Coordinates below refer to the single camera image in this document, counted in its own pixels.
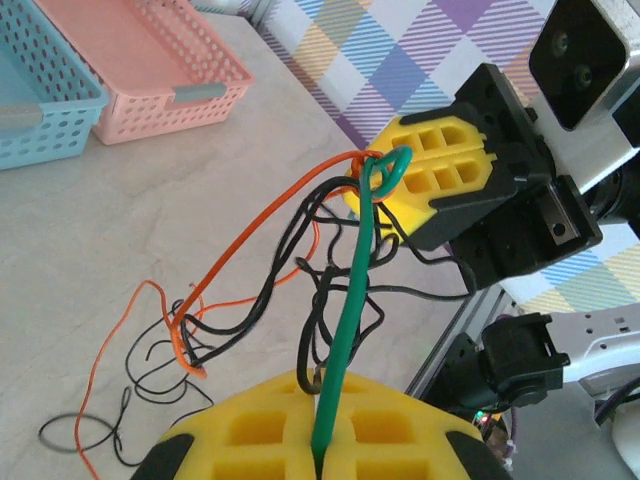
checkered cloth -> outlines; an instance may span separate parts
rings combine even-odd
[[[396,115],[448,105],[482,62],[523,103],[538,93],[529,51],[554,0],[280,0],[265,41],[363,148]],[[527,311],[591,311],[640,300],[640,245],[626,227],[597,248],[504,287]]]

marble surface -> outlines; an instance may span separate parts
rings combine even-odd
[[[112,147],[92,138],[80,158],[0,172],[2,479],[88,478],[77,455],[45,449],[37,430],[52,415],[78,409],[91,362],[138,283],[151,278],[165,288],[169,301],[183,298],[189,283],[199,281],[265,204],[311,167],[353,148],[243,19],[211,16],[211,21],[257,77],[225,123]],[[207,290],[207,302],[257,292],[294,203],[236,255]],[[336,208],[346,213],[339,203]],[[331,228],[323,230],[321,251]],[[354,240],[351,232],[342,241],[339,261],[349,260]],[[300,254],[308,239],[303,243]],[[455,268],[425,268],[406,251],[374,272],[372,281],[443,294],[462,288]],[[308,278],[299,277],[279,288],[254,331],[208,364],[209,378],[197,383],[220,401],[293,369],[311,287]],[[341,300],[337,296],[328,307],[333,325]],[[385,324],[351,368],[404,389],[457,305],[398,294],[379,294],[378,300],[387,312]],[[245,312],[219,310],[207,321],[231,325]],[[157,294],[145,291],[103,358],[89,412],[115,420],[127,385],[124,354],[159,316]],[[151,337],[165,336],[158,329]],[[142,354],[137,357],[139,374],[170,358],[171,351],[160,347],[147,363]],[[175,367],[158,386],[180,375]],[[121,427],[125,457],[139,461],[177,416],[201,406],[192,393],[173,406],[134,399]],[[71,432],[68,422],[49,437],[72,445]],[[91,425],[82,429],[86,443],[100,433]],[[109,444],[89,456],[103,479],[131,475]]]

blue basket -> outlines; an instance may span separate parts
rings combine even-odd
[[[108,101],[31,0],[0,0],[0,170],[81,154]]]

